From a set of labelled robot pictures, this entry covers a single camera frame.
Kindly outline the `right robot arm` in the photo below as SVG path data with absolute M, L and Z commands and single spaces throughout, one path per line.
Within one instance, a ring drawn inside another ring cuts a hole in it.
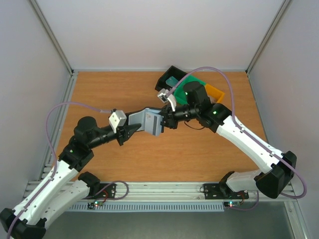
M 190 82 L 183 87 L 187 103 L 182 106 L 165 106 L 160 115 L 164 127 L 176 129 L 180 121 L 196 119 L 204 128 L 210 129 L 238 147 L 258 166 L 249 172 L 228 172 L 219 182 L 219 190 L 226 197 L 239 191 L 258 190 L 275 199 L 294 176 L 297 157 L 271 147 L 246 128 L 223 104 L 212 103 L 205 87 Z

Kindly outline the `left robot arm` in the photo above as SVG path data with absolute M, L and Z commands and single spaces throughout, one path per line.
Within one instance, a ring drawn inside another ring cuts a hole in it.
M 119 145 L 141 128 L 129 124 L 126 117 L 113 118 L 109 126 L 98 127 L 93 117 L 83 117 L 74 135 L 58 156 L 49 174 L 13 209 L 0 213 L 0 222 L 8 239 L 41 239 L 51 224 L 76 202 L 96 198 L 100 179 L 81 170 L 93 158 L 93 149 L 116 140 Z

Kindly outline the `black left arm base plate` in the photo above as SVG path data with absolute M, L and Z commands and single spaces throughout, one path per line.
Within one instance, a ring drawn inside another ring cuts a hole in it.
M 85 199 L 114 199 L 116 195 L 116 183 L 107 186 L 108 183 L 100 183 L 90 189 L 89 194 Z

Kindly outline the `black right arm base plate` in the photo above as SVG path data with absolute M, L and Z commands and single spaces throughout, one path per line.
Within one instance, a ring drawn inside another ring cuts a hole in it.
M 201 186 L 200 192 L 204 194 L 206 200 L 240 200 L 249 199 L 248 192 L 233 192 L 227 186 L 220 186 L 219 183 L 205 183 Z

